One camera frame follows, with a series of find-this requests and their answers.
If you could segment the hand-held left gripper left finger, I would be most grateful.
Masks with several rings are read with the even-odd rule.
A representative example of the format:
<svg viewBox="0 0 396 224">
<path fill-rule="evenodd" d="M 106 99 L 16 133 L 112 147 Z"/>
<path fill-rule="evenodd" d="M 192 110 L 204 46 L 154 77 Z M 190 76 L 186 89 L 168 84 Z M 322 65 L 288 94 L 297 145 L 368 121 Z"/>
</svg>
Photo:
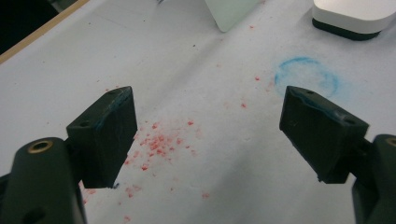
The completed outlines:
<svg viewBox="0 0 396 224">
<path fill-rule="evenodd" d="M 133 89 L 106 92 L 67 127 L 86 189 L 112 188 L 137 132 Z"/>
</svg>

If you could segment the white whiteboard eraser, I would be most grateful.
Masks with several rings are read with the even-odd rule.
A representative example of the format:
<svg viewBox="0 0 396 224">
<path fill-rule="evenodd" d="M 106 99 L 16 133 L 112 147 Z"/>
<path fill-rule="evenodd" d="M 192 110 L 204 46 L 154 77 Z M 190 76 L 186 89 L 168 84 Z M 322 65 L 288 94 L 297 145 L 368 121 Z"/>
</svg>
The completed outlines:
<svg viewBox="0 0 396 224">
<path fill-rule="evenodd" d="M 396 0 L 313 0 L 312 24 L 331 34 L 364 41 L 396 18 Z"/>
</svg>

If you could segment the white scribbled whiteboard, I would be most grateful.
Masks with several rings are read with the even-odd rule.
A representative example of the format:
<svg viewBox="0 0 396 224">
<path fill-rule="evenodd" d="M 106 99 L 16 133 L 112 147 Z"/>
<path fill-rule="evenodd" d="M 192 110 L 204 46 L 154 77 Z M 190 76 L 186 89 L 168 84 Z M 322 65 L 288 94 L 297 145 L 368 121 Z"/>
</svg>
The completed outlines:
<svg viewBox="0 0 396 224">
<path fill-rule="evenodd" d="M 259 4 L 260 0 L 205 0 L 219 29 L 226 33 Z"/>
</svg>

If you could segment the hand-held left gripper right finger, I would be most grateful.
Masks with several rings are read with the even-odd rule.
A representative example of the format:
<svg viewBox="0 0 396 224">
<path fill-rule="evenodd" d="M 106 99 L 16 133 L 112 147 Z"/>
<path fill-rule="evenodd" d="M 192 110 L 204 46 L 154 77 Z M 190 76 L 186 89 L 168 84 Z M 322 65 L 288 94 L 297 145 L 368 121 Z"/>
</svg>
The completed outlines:
<svg viewBox="0 0 396 224">
<path fill-rule="evenodd" d="M 360 147 L 369 124 L 318 93 L 288 86 L 279 129 L 326 184 L 343 184 L 347 158 Z"/>
</svg>

